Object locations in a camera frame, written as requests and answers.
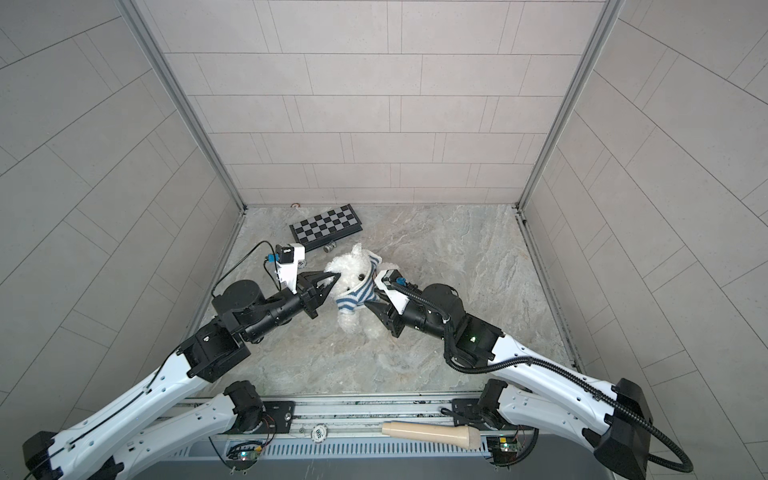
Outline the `white teddy bear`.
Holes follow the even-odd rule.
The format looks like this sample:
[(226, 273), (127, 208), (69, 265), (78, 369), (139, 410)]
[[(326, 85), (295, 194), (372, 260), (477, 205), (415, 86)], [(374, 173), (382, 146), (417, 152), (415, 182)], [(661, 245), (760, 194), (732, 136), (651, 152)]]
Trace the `white teddy bear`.
[(374, 280), (379, 271), (397, 268), (397, 264), (383, 262), (379, 255), (365, 249), (361, 243), (326, 265), (326, 272), (339, 274), (331, 297), (337, 308), (337, 322), (346, 334), (364, 334), (369, 340), (384, 334), (385, 327), (366, 308), (365, 302), (378, 300)]

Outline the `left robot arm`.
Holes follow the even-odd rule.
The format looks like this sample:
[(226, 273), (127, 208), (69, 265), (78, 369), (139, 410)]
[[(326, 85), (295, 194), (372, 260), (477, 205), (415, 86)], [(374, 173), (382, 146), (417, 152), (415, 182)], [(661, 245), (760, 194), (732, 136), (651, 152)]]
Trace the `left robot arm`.
[(339, 278), (334, 272), (300, 273), (294, 289), (270, 297), (252, 280), (232, 283), (213, 297), (215, 317), (147, 378), (77, 425), (27, 439), (22, 446), (27, 478), (125, 478), (201, 437), (260, 428), (266, 408), (248, 381), (234, 382), (176, 420), (156, 420), (245, 360), (248, 346), (270, 331), (301, 313), (316, 317)]

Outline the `blue white striped sweater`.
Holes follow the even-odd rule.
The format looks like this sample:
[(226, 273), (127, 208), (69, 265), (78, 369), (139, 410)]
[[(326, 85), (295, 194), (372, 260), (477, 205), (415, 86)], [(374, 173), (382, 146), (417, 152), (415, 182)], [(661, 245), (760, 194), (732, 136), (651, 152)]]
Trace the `blue white striped sweater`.
[(368, 250), (361, 250), (342, 255), (339, 260), (341, 277), (336, 286), (341, 290), (334, 295), (335, 303), (340, 314), (352, 314), (366, 301), (376, 299), (374, 279), (381, 258)]

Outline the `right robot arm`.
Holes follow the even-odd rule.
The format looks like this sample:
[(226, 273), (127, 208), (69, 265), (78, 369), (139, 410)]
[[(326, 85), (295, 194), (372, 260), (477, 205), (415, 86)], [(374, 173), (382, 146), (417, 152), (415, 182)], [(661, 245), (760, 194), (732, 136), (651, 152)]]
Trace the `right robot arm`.
[(413, 328), (441, 339), (451, 368), (492, 374), (481, 398), (489, 426), (545, 430), (591, 450), (621, 477), (645, 478), (651, 435), (639, 423), (652, 423), (653, 418), (636, 383), (621, 379), (612, 384), (537, 354), (466, 312), (448, 285), (434, 284), (408, 295), (388, 290), (365, 305), (393, 336)]

